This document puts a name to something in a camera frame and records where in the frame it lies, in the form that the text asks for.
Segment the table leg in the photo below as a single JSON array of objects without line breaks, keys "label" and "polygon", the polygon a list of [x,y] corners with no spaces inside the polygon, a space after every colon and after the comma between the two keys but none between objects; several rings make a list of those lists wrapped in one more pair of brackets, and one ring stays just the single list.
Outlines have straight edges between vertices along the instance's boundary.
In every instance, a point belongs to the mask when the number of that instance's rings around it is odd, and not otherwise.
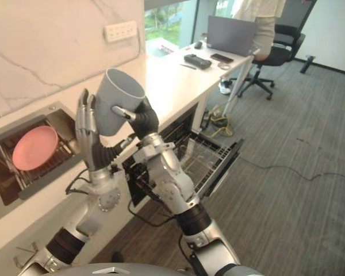
[{"label": "table leg", "polygon": [[201,131],[201,121],[202,121],[203,114],[204,114],[204,111],[206,108],[208,95],[209,95],[209,92],[204,93],[198,99],[198,106],[197,106],[197,109],[195,110],[193,124],[191,126],[192,130],[194,130],[196,132]]},{"label": "table leg", "polygon": [[223,116],[226,116],[229,112],[231,112],[232,108],[234,107],[234,97],[236,97],[236,94],[239,92],[239,89],[241,88],[244,80],[246,79],[249,70],[251,68],[251,64],[253,61],[254,56],[249,56],[248,60],[241,66],[240,74],[235,82],[235,85],[230,93],[230,97],[228,100],[228,103],[225,106],[225,110],[223,113]]}]

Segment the person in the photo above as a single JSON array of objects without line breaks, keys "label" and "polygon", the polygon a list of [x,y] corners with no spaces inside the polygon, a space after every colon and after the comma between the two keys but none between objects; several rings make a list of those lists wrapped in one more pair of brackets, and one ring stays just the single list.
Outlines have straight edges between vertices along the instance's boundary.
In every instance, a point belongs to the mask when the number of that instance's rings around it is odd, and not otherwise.
[{"label": "person", "polygon": [[[235,0],[232,17],[255,22],[257,25],[253,44],[259,48],[259,52],[254,56],[255,60],[268,58],[275,37],[276,18],[281,17],[285,2],[286,0]],[[221,94],[230,94],[231,85],[230,80],[221,80],[219,84]]]}]

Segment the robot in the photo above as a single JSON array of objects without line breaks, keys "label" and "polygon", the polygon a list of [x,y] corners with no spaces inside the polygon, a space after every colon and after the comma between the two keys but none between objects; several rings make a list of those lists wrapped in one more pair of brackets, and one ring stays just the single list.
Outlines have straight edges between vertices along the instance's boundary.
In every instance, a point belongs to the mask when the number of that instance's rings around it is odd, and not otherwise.
[{"label": "robot", "polygon": [[259,272],[240,265],[235,251],[205,210],[194,191],[192,180],[186,175],[175,156],[173,143],[165,143],[158,134],[158,118],[145,99],[135,112],[119,106],[112,111],[125,118],[134,130],[115,147],[104,147],[94,116],[95,96],[82,93],[76,113],[76,137],[87,166],[90,183],[87,199],[82,202],[52,240],[38,250],[19,273],[37,276],[86,276],[119,274],[130,276],[174,276],[179,272],[148,264],[103,263],[72,267],[72,261],[85,243],[100,229],[105,212],[115,206],[120,192],[118,184],[124,180],[123,170],[111,162],[135,137],[140,139],[139,150],[133,155],[136,163],[147,166],[149,178],[156,184],[152,193],[174,215],[183,232],[183,240],[191,248],[189,262],[198,276],[257,276]]}]

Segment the power strip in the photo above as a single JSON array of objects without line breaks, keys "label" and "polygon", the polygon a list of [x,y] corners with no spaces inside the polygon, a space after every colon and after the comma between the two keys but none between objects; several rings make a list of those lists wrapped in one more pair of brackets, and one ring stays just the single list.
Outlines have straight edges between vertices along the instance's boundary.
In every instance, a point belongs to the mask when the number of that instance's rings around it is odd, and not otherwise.
[{"label": "power strip", "polygon": [[128,39],[137,35],[137,22],[128,21],[114,25],[107,25],[104,26],[103,33],[103,36],[108,43]]}]

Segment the white wall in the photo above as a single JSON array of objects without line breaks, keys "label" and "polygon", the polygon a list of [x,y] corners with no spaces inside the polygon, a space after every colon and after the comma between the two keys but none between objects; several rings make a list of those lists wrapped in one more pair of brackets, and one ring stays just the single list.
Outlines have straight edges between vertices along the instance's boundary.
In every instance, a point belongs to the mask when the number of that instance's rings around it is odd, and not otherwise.
[{"label": "white wall", "polygon": [[345,71],[345,0],[318,0],[302,32],[297,58],[313,55],[315,63]]},{"label": "white wall", "polygon": [[[106,43],[105,25],[137,21]],[[0,116],[144,52],[143,0],[0,0]]]}]

